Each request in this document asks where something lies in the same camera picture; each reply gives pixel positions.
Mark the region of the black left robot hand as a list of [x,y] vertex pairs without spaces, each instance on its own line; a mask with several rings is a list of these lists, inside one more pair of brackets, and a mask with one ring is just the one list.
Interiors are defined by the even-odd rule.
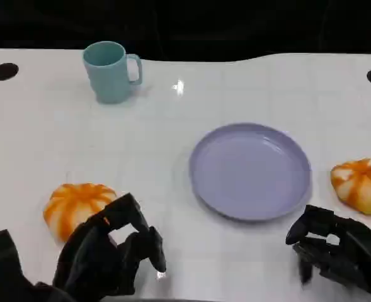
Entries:
[[163,238],[127,193],[74,230],[59,255],[52,284],[76,301],[130,296],[145,259],[166,272]]

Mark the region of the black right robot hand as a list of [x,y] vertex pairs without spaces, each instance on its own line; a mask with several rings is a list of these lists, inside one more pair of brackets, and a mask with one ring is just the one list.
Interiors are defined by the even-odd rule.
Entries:
[[308,204],[285,243],[298,255],[303,285],[316,267],[326,279],[371,294],[371,229],[363,223]]

